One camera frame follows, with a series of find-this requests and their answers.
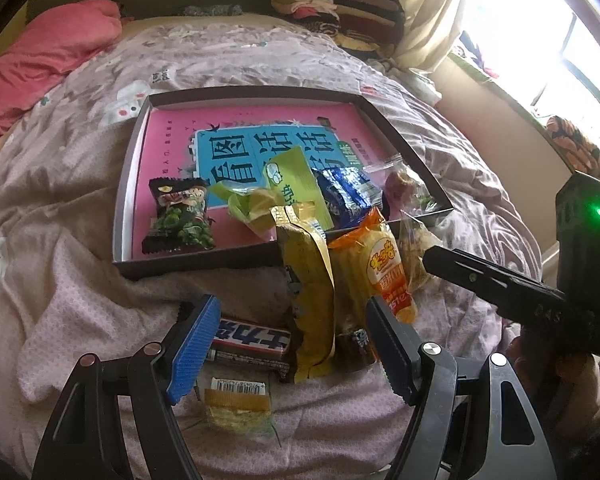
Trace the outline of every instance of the window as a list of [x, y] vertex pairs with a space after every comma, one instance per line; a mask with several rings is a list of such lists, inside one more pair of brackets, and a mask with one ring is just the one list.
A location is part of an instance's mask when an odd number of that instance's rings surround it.
[[485, 67], [543, 123], [559, 115], [600, 148], [600, 46], [564, 0], [466, 0]]

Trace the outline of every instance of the orange snack package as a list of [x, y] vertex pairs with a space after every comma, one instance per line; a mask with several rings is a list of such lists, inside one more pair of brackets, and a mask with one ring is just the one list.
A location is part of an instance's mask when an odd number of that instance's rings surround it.
[[408, 293], [398, 245], [378, 208], [373, 208], [359, 227], [331, 242], [329, 254], [336, 303], [350, 303], [362, 326], [366, 326], [366, 302], [376, 294], [384, 298], [398, 320], [413, 323], [417, 310]]

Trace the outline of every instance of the pink pillow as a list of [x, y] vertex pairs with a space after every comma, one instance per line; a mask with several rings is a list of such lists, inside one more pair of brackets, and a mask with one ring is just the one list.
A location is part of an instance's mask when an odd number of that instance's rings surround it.
[[82, 63], [122, 31], [110, 0], [85, 0], [46, 10], [0, 56], [0, 136]]

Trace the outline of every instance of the bed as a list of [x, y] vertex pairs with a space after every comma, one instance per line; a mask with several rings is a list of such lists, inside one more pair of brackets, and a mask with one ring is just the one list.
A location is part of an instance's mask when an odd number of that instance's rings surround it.
[[[168, 78], [154, 74], [167, 73]], [[46, 422], [76, 360], [130, 355], [160, 340], [179, 301], [215, 294], [224, 313], [279, 324], [282, 269], [214, 269], [130, 282], [111, 263], [116, 189], [134, 114], [148, 92], [223, 85], [364, 92], [451, 198], [433, 231], [449, 247], [538, 279], [538, 245], [466, 138], [398, 83], [329, 38], [282, 20], [154, 18], [49, 92], [0, 149], [0, 455], [30, 476]], [[483, 359], [512, 330], [473, 294], [434, 281], [414, 297], [416, 328]], [[379, 364], [301, 384], [271, 381], [277, 437], [220, 433], [194, 396], [174, 412], [200, 472], [219, 478], [362, 478], [388, 464], [411, 409]], [[134, 474], [147, 479], [130, 403], [121, 399]]]

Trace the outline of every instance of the curtain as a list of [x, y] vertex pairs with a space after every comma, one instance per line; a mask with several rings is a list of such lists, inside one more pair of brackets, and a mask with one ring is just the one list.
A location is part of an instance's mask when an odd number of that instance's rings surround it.
[[462, 31], [464, 0], [400, 0], [404, 36], [394, 60], [400, 69], [433, 72]]

